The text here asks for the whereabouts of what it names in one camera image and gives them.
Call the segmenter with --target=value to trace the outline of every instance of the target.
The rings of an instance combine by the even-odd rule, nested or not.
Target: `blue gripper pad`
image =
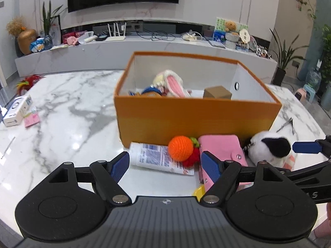
[[[130,164],[130,156],[128,152],[123,152],[123,156],[115,162],[115,164],[112,167],[112,171],[110,173],[110,176],[115,180],[116,183],[118,183],[125,172],[128,170]]]
[[[201,166],[213,183],[216,183],[216,181],[221,177],[218,164],[205,152],[201,155]]]
[[[318,154],[322,152],[322,147],[318,142],[295,142],[292,149],[296,153]]]

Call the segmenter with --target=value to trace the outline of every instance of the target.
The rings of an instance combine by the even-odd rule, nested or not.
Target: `logo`
[[[171,200],[169,199],[164,199],[163,201],[161,201],[162,203],[164,203],[165,205],[168,205],[171,203]]]

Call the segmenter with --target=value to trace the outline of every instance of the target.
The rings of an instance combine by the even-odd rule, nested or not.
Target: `plush bunny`
[[[251,138],[248,156],[255,165],[264,160],[274,167],[290,170],[295,162],[288,139],[269,131],[261,131]]]

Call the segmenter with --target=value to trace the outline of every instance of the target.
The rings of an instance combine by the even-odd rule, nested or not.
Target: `orange cardboard box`
[[[129,96],[155,76],[170,69],[183,86],[201,91],[200,98]],[[223,86],[231,100],[202,98],[208,87]],[[178,135],[235,134],[241,144],[270,129],[282,104],[244,64],[237,60],[173,52],[134,52],[114,95],[120,138],[131,142],[168,145]]]

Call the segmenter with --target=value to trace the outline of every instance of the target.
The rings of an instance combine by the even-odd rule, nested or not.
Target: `teal stool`
[[[315,93],[316,91],[309,85],[305,84],[303,86],[303,89],[309,93],[309,102],[312,103],[312,101],[314,100],[314,97],[315,97]]]

